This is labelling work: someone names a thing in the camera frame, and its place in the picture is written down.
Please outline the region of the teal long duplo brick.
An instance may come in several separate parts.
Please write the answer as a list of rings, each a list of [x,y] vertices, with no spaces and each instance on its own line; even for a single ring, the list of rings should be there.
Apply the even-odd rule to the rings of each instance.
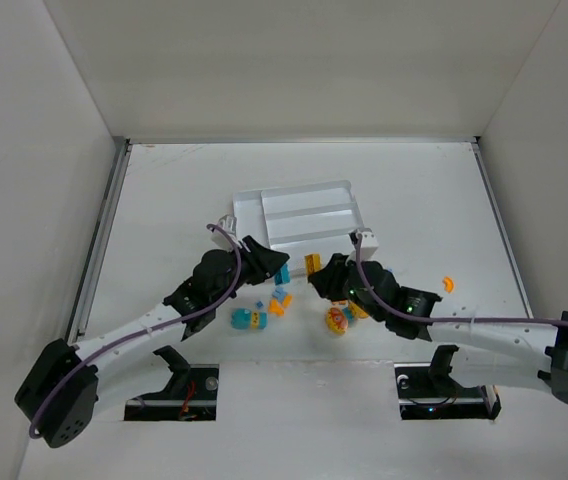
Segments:
[[[284,264],[274,276],[276,285],[285,285],[291,281],[288,265]]]

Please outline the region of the yellow long duplo brick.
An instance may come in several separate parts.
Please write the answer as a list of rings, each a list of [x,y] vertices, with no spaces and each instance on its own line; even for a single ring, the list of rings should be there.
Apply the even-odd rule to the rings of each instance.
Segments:
[[[319,253],[311,253],[304,257],[306,275],[310,276],[322,269],[321,256]]]

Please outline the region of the teal rounded duplo block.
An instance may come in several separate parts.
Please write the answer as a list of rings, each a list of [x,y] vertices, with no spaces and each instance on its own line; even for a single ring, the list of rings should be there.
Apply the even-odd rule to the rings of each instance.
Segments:
[[[245,330],[251,327],[252,311],[250,309],[235,309],[231,315],[231,326],[234,329]]]

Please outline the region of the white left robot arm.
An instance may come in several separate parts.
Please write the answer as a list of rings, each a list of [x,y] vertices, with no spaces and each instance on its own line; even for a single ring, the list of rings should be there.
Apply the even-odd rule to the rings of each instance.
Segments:
[[[96,338],[76,344],[58,338],[43,348],[14,397],[29,421],[30,438],[51,448],[72,441],[103,405],[109,380],[199,333],[239,288],[272,279],[289,260],[251,236],[221,237],[225,246],[204,253],[191,275],[150,312]]]

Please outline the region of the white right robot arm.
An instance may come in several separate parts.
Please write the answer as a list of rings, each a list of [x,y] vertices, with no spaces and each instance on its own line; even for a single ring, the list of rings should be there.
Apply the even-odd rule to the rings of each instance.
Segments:
[[[400,338],[435,343],[429,375],[445,396],[490,384],[539,390],[568,405],[568,311],[558,319],[434,318],[441,296],[344,254],[308,281],[321,298],[351,302]]]

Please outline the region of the light blue lego plate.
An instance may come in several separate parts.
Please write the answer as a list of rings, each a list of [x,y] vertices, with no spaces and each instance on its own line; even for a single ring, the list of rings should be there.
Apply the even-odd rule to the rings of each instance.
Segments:
[[[288,293],[282,287],[276,287],[273,291],[273,297],[278,301],[283,300],[287,295]]]

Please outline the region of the orange half-round lego piece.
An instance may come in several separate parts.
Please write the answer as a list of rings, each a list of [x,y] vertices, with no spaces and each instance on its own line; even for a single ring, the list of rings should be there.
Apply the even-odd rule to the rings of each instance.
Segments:
[[[348,320],[365,319],[369,317],[367,312],[352,302],[348,303],[343,309],[343,312]]]

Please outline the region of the orange small lego plates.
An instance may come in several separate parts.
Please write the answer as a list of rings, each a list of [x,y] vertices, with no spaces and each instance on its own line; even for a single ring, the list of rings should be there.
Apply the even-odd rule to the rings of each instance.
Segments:
[[[285,309],[277,299],[272,298],[268,305],[268,313],[277,317],[282,317],[285,315]]]

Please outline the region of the white divided plastic tray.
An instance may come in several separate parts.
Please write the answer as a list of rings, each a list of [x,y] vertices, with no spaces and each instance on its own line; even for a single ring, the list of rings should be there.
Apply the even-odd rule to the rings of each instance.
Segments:
[[[308,254],[350,253],[349,234],[365,227],[347,180],[238,192],[232,205],[237,235],[288,254],[293,277],[306,274]]]

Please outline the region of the orange curved lego piece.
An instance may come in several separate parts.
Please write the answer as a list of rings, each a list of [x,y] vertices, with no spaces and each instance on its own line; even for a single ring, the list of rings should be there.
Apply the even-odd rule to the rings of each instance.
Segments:
[[[450,277],[444,277],[442,283],[444,285],[445,291],[448,293],[452,292],[455,288],[455,283]]]

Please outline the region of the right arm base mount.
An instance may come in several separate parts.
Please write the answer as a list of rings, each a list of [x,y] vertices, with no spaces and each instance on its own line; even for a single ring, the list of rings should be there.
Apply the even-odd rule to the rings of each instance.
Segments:
[[[429,363],[394,365],[400,417],[404,421],[496,420],[502,410],[493,386],[463,387],[452,376],[457,346],[439,346]]]

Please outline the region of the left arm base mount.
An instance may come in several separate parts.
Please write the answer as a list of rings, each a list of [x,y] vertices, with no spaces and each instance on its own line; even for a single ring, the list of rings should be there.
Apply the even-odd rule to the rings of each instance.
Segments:
[[[124,408],[128,422],[212,422],[217,417],[219,366],[190,364],[173,347],[153,352],[170,377],[162,389],[133,397]]]

